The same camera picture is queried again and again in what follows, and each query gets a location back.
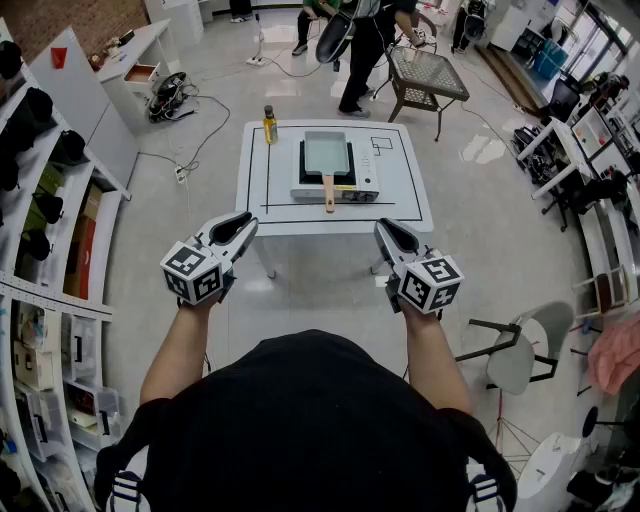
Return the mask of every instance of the yellow bottle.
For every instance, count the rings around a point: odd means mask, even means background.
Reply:
[[[264,107],[264,137],[267,139],[267,144],[275,144],[278,142],[278,123],[273,115],[273,107],[266,105]]]

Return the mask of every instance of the white floor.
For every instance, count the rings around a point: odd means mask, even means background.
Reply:
[[[291,57],[297,13],[261,11],[263,55],[275,58],[284,49],[278,62],[289,73],[302,75],[315,69],[317,62],[315,40],[304,56]],[[311,33],[317,29],[314,24]],[[108,302],[116,313],[106,331],[105,377],[107,385],[122,394],[128,418],[175,313],[175,297],[165,289],[159,261],[176,240],[209,218],[234,210],[244,124],[262,119],[265,104],[272,104],[281,120],[337,118],[348,78],[348,52],[339,73],[331,65],[306,78],[287,76],[275,65],[248,68],[244,61],[256,53],[258,30],[255,22],[230,24],[227,16],[220,16],[205,26],[197,47],[181,54],[183,70],[200,94],[213,95],[231,109],[227,124],[197,156],[200,165],[189,176],[189,198],[187,189],[176,183],[170,162],[140,155],[129,184],[132,200],[121,207],[108,270]],[[525,115],[469,71],[506,94],[475,52],[454,59],[447,36],[438,39],[439,53],[450,58],[471,94],[464,107],[484,116],[509,141]],[[374,70],[369,85],[381,84],[386,76],[384,64]],[[215,102],[205,98],[199,102],[197,115],[153,126],[140,138],[141,151],[189,162],[225,117]],[[372,110],[371,120],[386,121],[394,103],[388,86],[377,102],[364,106]],[[508,322],[550,300],[574,304],[571,284],[587,274],[581,235],[574,226],[561,233],[557,211],[540,214],[548,199],[531,200],[531,181],[489,126],[464,112],[459,102],[444,112],[438,143],[433,140],[435,113],[405,108],[396,122],[408,128],[421,166],[434,220],[433,243],[451,254],[466,276],[443,318],[453,352],[458,355],[493,343],[494,333],[467,326],[470,318]],[[296,237],[278,246],[269,241],[278,278],[269,280],[249,251],[236,265],[239,280],[231,294],[214,309],[209,355],[216,365],[237,360],[264,338],[320,328],[352,339],[380,364],[402,374],[404,324],[367,272],[376,257],[373,236]],[[543,353],[544,340],[536,341],[541,341],[536,351]],[[589,337],[570,334],[556,377],[531,384],[521,396],[507,395],[505,416],[537,439],[556,431],[579,436],[586,412],[602,397],[589,391],[576,398],[576,391],[584,387],[584,360],[569,348],[584,348],[589,342]],[[476,416],[489,430],[497,416],[498,392],[485,390],[485,362],[480,358],[461,367],[472,388]],[[615,403],[609,400],[607,405],[613,408]],[[505,436],[507,453],[513,443]],[[518,511],[558,510],[566,500],[563,489],[572,462],[568,457],[552,483],[534,498],[521,501]]]

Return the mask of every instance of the white table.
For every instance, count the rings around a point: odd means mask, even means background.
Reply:
[[[371,144],[380,195],[373,203],[340,203],[325,211],[323,198],[291,196],[294,144],[307,130],[344,131],[347,138]],[[261,237],[370,233],[375,221],[389,217],[420,232],[433,231],[429,201],[407,129],[400,124],[366,121],[278,121],[278,142],[269,146],[262,122],[247,123],[242,139],[236,210],[260,221],[252,245],[269,277],[275,277]]]
[[[596,176],[591,171],[591,167],[584,159],[584,155],[582,154],[582,150],[580,146],[578,146],[578,141],[576,141],[573,136],[573,132],[571,128],[569,128],[562,121],[558,121],[556,118],[552,117],[551,122],[545,126],[545,128],[540,132],[540,134],[533,139],[533,142],[529,144],[522,153],[518,155],[518,160],[524,160],[527,158],[533,151],[542,143],[544,139],[546,139],[551,132],[555,132],[560,140],[560,144],[564,148],[567,153],[567,157],[571,162],[567,165],[562,171],[560,171],[556,176],[550,179],[547,183],[545,183],[542,187],[536,190],[532,195],[531,199],[538,199],[540,196],[545,194],[551,188],[555,187],[558,183],[560,183],[563,179],[565,179],[569,174],[578,169],[580,173],[586,179],[593,179]]]
[[[129,129],[139,133],[149,124],[147,109],[125,82],[127,73],[136,64],[158,66],[162,80],[179,71],[180,60],[169,20],[138,28],[134,33],[133,39],[120,48],[120,54],[108,58],[96,76]]]
[[[531,454],[518,479],[518,498],[526,500],[539,493],[556,474],[565,455],[575,453],[580,439],[554,432]]]

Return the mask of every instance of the pan handle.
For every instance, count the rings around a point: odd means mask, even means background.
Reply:
[[[324,204],[327,213],[336,211],[336,200],[333,190],[333,174],[330,176],[322,176],[322,184],[324,185]]]

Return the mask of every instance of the pink cloth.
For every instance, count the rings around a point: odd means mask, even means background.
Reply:
[[[605,329],[589,352],[591,382],[610,395],[640,366],[640,313]]]

